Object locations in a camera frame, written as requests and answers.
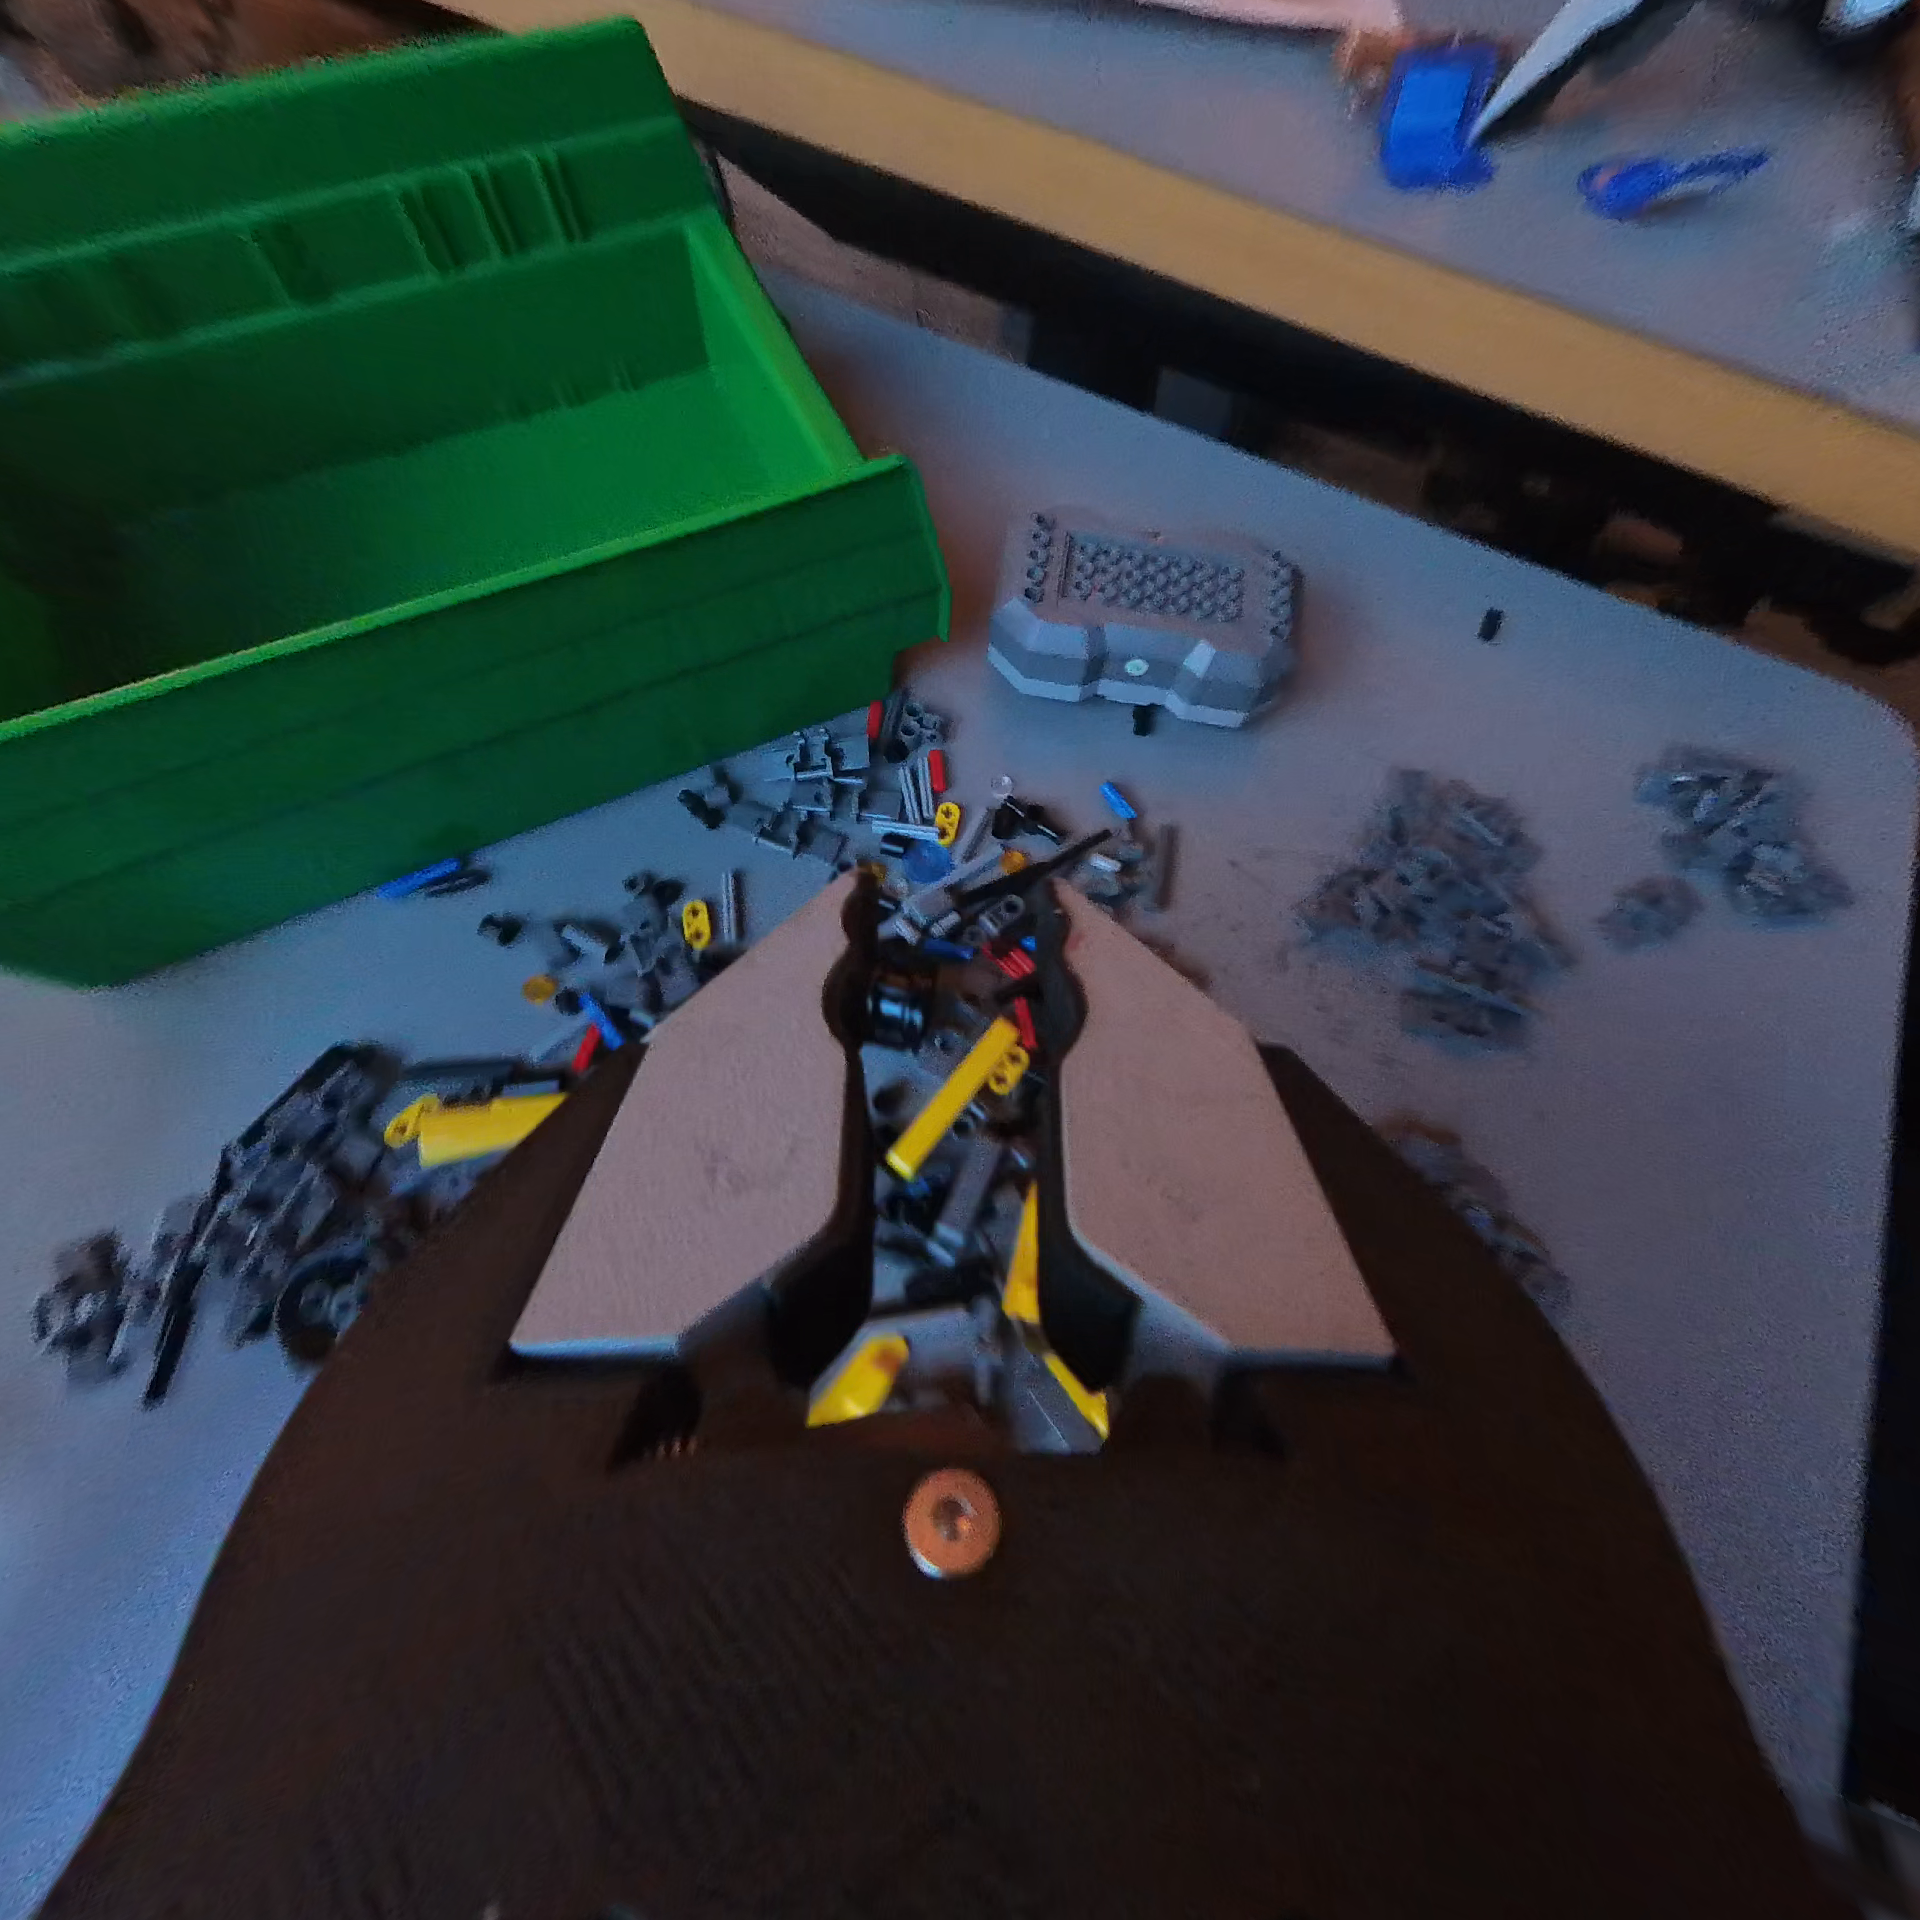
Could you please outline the grey desk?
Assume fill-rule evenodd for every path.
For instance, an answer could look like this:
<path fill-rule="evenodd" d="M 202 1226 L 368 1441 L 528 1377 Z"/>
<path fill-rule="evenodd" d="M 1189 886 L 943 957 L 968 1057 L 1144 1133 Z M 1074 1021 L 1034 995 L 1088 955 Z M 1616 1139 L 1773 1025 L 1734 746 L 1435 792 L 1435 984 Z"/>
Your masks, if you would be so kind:
<path fill-rule="evenodd" d="M 1826 669 L 1616 603 L 1363 493 L 1104 406 L 974 343 L 760 273 L 864 446 L 899 446 L 939 521 L 951 645 L 911 659 L 968 792 L 1012 781 L 1070 830 L 1116 781 L 1180 830 L 1144 918 L 1215 1003 L 1288 1045 L 1359 1117 L 1435 1117 L 1506 1186 L 1571 1272 L 1560 1338 L 1696 1557 L 1771 1760 L 1837 1797 L 1876 1362 L 1886 1145 L 1912 903 L 1912 736 Z M 1238 529 L 1302 561 L 1302 677 L 1246 736 L 1010 689 L 989 659 L 1019 504 Z M 1634 801 L 1672 746 L 1806 787 L 1853 886 L 1830 922 L 1742 922 L 1724 901 L 1643 955 L 1599 910 L 1656 871 Z M 1397 1032 L 1390 976 L 1312 945 L 1293 901 L 1350 858 L 1390 765 L 1514 801 L 1543 910 L 1580 945 L 1526 1049 Z M 133 984 L 8 976 L 8 1913 L 34 1913 L 123 1775 L 187 1616 L 301 1405 L 275 1351 L 194 1329 L 163 1405 L 62 1382 L 29 1345 L 46 1256 L 204 1186 L 218 1145 L 327 1045 L 406 1057 L 547 1049 L 524 976 L 474 933 L 605 910 L 626 871 L 744 879 L 744 922 L 819 889 L 670 787 L 491 847 L 485 901 L 343 901 Z"/>

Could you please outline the blue brick piece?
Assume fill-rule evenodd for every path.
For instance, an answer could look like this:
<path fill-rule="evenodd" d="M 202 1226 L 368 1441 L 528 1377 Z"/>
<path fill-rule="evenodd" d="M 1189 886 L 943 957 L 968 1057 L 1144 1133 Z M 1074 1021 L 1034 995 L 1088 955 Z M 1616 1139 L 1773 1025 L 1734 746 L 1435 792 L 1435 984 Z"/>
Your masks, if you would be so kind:
<path fill-rule="evenodd" d="M 1495 178 L 1471 118 L 1500 81 L 1500 40 L 1410 40 L 1382 59 L 1380 170 L 1390 191 L 1480 191 Z"/>
<path fill-rule="evenodd" d="M 1698 158 L 1634 151 L 1634 158 L 1583 165 L 1580 200 L 1606 223 L 1656 223 L 1656 221 L 1677 221 L 1696 208 L 1742 191 L 1764 170 L 1771 170 L 1771 151 L 1698 151 Z"/>

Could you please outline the wooden edged background table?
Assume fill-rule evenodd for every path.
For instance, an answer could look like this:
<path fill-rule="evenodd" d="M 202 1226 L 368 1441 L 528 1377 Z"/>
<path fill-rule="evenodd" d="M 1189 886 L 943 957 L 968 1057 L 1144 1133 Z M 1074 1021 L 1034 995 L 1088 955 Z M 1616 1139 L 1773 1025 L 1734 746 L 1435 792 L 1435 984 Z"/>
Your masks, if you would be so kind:
<path fill-rule="evenodd" d="M 639 13 L 715 120 L 926 184 L 1246 318 L 1684 467 L 1912 555 L 1912 270 L 1862 77 L 1696 13 L 1560 96 L 1480 191 L 1390 191 L 1302 32 L 1167 6 L 451 6 L 503 32 Z M 1656 223 L 1599 158 L 1771 151 Z"/>

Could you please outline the green plastic bin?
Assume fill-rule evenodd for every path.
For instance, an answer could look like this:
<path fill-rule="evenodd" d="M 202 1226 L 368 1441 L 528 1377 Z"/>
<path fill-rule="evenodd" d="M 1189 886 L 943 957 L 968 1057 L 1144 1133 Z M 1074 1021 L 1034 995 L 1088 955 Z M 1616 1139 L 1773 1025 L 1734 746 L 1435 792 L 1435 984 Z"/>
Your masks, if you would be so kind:
<path fill-rule="evenodd" d="M 943 637 L 719 209 L 8 378 L 8 967 L 117 984 Z"/>
<path fill-rule="evenodd" d="M 715 209 L 639 18 L 451 32 L 8 120 L 8 378 Z"/>

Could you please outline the pile of grey brick parts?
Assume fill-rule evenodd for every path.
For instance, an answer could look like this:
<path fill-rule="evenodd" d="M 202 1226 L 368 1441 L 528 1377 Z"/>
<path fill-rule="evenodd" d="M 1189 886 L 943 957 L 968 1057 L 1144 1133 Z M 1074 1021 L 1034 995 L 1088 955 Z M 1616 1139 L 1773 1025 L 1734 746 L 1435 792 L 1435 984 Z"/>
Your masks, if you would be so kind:
<path fill-rule="evenodd" d="M 1034 1025 L 1034 933 L 1039 933 L 1039 889 L 1074 871 L 1104 833 L 1064 840 L 1051 822 L 1039 866 L 1010 866 L 999 847 L 951 847 L 943 814 L 935 808 L 943 787 L 926 787 L 917 814 L 877 814 L 877 840 L 904 847 L 911 833 L 935 840 L 943 866 L 926 871 L 911 889 L 885 889 L 864 879 L 864 903 L 852 910 L 859 957 L 836 981 L 845 1032 L 859 1045 L 859 1200 L 830 1226 L 819 1256 L 789 1281 L 744 1289 L 725 1315 L 702 1321 L 687 1351 L 670 1360 L 583 1360 L 583 1362 L 668 1362 L 702 1371 L 715 1351 L 744 1345 L 789 1390 L 830 1377 L 830 1362 L 872 1329 L 872 1259 L 877 1259 L 877 1186 L 911 1186 L 885 1174 L 885 1145 L 904 1133 L 904 1117 L 943 1080 L 943 1070 L 979 1045 L 994 1015 L 1019 1021 L 1030 1074 L 1010 1095 L 974 1095 L 989 1111 L 1012 1117 L 1012 1139 L 1030 1145 L 1030 1186 L 1019 1186 L 1019 1234 L 999 1281 L 999 1321 L 1010 1338 L 1055 1377 L 1055 1390 L 1074 1405 L 1088 1435 L 1112 1435 L 1116 1382 L 1083 1382 L 1051 1329 L 1039 1329 L 1039 1095 L 1051 1095 L 1051 1057 Z"/>

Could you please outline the yellow brick beam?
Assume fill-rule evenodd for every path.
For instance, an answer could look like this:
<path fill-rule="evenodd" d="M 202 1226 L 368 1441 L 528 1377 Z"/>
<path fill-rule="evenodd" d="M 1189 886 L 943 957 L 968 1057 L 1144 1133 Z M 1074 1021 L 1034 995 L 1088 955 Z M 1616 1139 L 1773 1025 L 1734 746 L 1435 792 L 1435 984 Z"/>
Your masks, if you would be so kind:
<path fill-rule="evenodd" d="M 974 1095 L 1010 1095 L 1030 1074 L 1019 1021 L 994 1015 L 979 1045 L 943 1070 L 943 1080 L 885 1145 L 891 1181 L 917 1181 L 935 1145 L 958 1121 Z"/>

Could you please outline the grey brick hub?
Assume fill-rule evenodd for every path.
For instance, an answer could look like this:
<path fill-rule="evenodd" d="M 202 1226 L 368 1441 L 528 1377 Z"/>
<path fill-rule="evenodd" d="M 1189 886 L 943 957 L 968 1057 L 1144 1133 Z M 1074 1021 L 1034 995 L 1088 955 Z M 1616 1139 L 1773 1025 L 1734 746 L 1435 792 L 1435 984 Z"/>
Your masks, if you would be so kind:
<path fill-rule="evenodd" d="M 1019 699 L 1254 728 L 1302 659 L 1302 567 L 1246 535 L 1030 504 L 999 550 L 989 666 Z"/>

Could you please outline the small grey brick cluster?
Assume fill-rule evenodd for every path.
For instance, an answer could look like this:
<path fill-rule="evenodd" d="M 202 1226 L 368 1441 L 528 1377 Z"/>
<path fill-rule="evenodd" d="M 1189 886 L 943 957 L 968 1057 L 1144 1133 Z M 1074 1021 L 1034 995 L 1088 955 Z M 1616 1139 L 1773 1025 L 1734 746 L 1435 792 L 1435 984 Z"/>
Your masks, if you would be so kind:
<path fill-rule="evenodd" d="M 1359 847 L 1293 901 L 1293 922 L 1390 976 L 1397 1032 L 1506 1057 L 1526 1049 L 1543 984 L 1580 957 L 1538 903 L 1538 858 L 1500 792 L 1390 765 Z"/>
<path fill-rule="evenodd" d="M 1672 746 L 1642 765 L 1634 801 L 1656 814 L 1656 871 L 1611 889 L 1611 955 L 1672 945 L 1708 901 L 1742 922 L 1830 922 L 1853 886 L 1806 830 L 1806 787 L 1764 762 Z"/>

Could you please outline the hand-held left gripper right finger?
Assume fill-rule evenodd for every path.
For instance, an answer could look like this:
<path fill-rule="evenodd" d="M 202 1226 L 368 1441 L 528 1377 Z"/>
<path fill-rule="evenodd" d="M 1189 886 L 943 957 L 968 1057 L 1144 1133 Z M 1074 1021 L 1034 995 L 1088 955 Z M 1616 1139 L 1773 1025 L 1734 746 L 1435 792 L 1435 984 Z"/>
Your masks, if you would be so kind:
<path fill-rule="evenodd" d="M 1083 1382 L 1397 1360 L 1264 1045 L 1070 886 L 1039 889 L 1039 1329 Z"/>

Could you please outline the idle black white gripper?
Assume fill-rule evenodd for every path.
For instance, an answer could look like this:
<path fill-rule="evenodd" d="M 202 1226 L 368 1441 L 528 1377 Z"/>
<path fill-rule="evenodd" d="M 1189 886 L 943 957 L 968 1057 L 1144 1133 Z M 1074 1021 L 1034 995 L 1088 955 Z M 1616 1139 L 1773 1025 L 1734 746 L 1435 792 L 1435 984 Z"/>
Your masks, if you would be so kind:
<path fill-rule="evenodd" d="M 1469 145 L 1526 131 L 1590 71 L 1626 77 L 1643 59 L 1698 0 L 1560 0 L 1543 32 L 1506 59 L 1495 96 L 1471 111 Z M 1869 59 L 1912 24 L 1912 0 L 1716 0 L 1716 13 L 1786 24 L 1816 59 Z"/>

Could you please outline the yellow pointed brick piece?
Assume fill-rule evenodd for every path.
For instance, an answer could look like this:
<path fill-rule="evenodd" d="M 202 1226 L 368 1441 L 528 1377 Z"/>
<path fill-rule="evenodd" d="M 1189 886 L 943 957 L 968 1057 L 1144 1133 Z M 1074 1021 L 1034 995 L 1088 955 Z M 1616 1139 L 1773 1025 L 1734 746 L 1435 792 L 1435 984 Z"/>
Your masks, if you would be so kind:
<path fill-rule="evenodd" d="M 418 1091 L 376 1121 L 376 1139 L 386 1139 L 386 1151 L 408 1159 L 418 1174 L 479 1162 L 479 1159 L 514 1151 L 541 1117 L 562 1111 L 562 1095 L 567 1095 L 562 1074 Z"/>

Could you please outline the heap of dark brick parts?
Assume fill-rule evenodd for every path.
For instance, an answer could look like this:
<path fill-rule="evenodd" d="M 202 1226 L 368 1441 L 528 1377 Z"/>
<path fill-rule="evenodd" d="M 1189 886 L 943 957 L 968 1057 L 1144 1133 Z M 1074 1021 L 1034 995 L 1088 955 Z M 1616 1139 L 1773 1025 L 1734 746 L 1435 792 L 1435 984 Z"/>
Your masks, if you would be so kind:
<path fill-rule="evenodd" d="M 293 1362 L 320 1362 L 368 1281 L 435 1226 L 435 1200 L 386 1145 L 391 1091 L 391 1049 L 320 1049 L 218 1145 L 204 1195 L 159 1214 L 142 1256 L 123 1234 L 52 1245 L 34 1351 L 62 1360 L 69 1382 L 142 1362 L 142 1405 L 163 1405 L 202 1315 L 218 1309 L 236 1351 L 282 1338 Z"/>

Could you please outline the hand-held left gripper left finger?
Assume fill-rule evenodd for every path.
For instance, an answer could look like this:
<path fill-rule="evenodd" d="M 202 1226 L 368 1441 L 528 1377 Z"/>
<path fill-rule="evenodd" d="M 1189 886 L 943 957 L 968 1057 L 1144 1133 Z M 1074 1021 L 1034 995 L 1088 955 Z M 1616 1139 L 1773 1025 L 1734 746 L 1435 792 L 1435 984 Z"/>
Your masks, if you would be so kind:
<path fill-rule="evenodd" d="M 670 1360 L 789 1281 L 859 1200 L 859 1045 L 836 981 L 864 879 L 830 879 L 670 1007 L 514 1315 L 514 1360 Z"/>

